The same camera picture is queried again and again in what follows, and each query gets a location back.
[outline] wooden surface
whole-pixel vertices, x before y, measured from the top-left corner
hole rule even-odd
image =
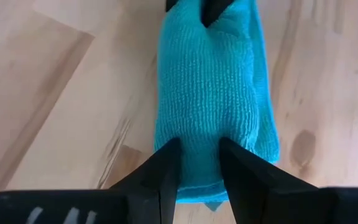
[[[31,4],[0,1],[0,190],[93,39]]]
[[[358,0],[258,2],[278,166],[318,186],[358,185]],[[151,155],[163,10],[0,0],[0,189],[108,187]],[[234,219],[228,203],[178,205],[175,223]]]

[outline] folded cloth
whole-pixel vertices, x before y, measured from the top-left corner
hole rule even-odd
[[[155,150],[181,139],[183,203],[227,200],[221,137],[266,161],[279,159],[255,0],[235,0],[208,28],[201,23],[201,5],[179,0],[165,17],[158,48]]]

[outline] wood grain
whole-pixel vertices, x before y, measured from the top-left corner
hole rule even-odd
[[[0,190],[93,39],[29,3],[0,1]]]
[[[282,145],[278,166],[318,186],[358,185],[358,0],[258,2]],[[107,187],[152,152],[164,1],[34,6],[95,40],[8,188]],[[234,219],[228,203],[216,213],[178,205],[175,223]]]
[[[279,166],[318,186],[358,185],[358,1],[292,1],[272,97]]]
[[[104,184],[143,96],[154,92],[148,86],[155,79],[164,6],[133,2],[113,13],[116,19],[96,36],[9,189]]]
[[[36,0],[34,9],[74,29],[99,34],[109,24],[121,1]]]

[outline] towel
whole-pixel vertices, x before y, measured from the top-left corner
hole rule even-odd
[[[235,0],[209,27],[201,23],[201,7],[202,0],[179,0],[164,19],[158,46],[154,148],[181,139],[178,203],[228,199],[221,137],[266,161],[279,159],[255,0]]]

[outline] blue microfiber cloth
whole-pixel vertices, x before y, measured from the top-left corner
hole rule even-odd
[[[158,48],[155,150],[181,139],[179,203],[228,199],[219,166],[221,137],[266,161],[279,159],[255,0],[235,0],[208,28],[201,23],[201,5],[179,0],[165,17]]]

